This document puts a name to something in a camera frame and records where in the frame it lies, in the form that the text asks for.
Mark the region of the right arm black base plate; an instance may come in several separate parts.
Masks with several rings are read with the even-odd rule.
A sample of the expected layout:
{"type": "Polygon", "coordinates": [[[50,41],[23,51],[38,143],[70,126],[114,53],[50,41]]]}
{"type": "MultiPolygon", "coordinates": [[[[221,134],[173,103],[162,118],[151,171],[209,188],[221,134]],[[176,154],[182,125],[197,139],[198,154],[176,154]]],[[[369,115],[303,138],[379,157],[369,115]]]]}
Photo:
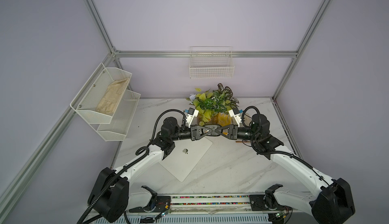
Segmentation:
{"type": "Polygon", "coordinates": [[[265,194],[249,195],[249,203],[252,211],[291,211],[291,207],[279,204],[269,204],[265,194]]]}

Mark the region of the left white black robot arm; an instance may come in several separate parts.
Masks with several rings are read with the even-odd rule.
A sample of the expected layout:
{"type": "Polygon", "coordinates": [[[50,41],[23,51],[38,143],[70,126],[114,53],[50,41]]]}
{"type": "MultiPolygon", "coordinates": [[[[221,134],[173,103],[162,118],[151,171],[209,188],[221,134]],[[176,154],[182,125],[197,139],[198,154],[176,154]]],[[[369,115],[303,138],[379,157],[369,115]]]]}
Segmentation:
{"type": "Polygon", "coordinates": [[[193,108],[183,111],[181,125],[175,117],[166,118],[160,132],[153,131],[148,145],[136,151],[136,158],[121,169],[104,168],[96,179],[88,199],[88,207],[78,223],[89,224],[100,218],[105,218],[110,223],[115,222],[128,209],[132,183],[151,166],[168,157],[175,148],[175,141],[183,139],[195,141],[213,134],[216,126],[190,124],[196,113],[193,108]]]}

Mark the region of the black wireless mouse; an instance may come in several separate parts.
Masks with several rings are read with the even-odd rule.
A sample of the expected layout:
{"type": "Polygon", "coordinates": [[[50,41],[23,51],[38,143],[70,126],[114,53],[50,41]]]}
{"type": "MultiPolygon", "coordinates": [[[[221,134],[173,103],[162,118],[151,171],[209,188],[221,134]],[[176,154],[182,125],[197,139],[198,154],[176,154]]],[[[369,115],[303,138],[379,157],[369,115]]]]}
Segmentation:
{"type": "Polygon", "coordinates": [[[220,133],[215,128],[208,128],[207,130],[208,130],[207,136],[210,136],[210,137],[218,137],[218,136],[220,136],[220,133]]]}

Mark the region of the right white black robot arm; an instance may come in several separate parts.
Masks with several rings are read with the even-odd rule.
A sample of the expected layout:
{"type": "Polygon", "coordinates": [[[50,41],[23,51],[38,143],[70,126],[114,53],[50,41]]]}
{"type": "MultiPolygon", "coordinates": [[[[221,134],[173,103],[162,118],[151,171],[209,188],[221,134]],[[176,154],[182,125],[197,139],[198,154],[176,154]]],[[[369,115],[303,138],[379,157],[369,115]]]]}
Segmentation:
{"type": "Polygon", "coordinates": [[[230,140],[248,141],[257,155],[282,166],[299,180],[308,193],[274,184],[265,191],[264,206],[275,210],[286,206],[310,214],[319,224],[343,224],[356,213],[349,183],[326,175],[290,151],[270,133],[270,122],[255,106],[245,110],[232,109],[235,124],[218,126],[213,135],[230,140]]]}

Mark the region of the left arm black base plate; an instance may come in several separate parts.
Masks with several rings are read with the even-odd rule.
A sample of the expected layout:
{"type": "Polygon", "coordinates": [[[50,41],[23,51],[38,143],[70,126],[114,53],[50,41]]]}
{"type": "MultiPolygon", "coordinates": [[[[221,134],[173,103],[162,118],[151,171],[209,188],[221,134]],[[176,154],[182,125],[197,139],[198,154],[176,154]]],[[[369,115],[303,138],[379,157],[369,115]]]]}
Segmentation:
{"type": "Polygon", "coordinates": [[[157,196],[155,200],[150,201],[145,207],[137,207],[128,210],[129,213],[160,213],[166,210],[166,206],[171,205],[170,196],[157,196]]]}

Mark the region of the white laptop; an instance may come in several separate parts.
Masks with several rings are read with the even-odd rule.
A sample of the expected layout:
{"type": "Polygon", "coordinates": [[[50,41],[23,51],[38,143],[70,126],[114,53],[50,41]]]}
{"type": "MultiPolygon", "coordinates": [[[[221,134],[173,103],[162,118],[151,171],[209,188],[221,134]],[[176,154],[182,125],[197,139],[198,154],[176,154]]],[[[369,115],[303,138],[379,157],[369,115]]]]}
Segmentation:
{"type": "Polygon", "coordinates": [[[176,141],[174,150],[160,162],[160,165],[178,181],[184,182],[212,145],[213,142],[207,138],[176,141]]]}

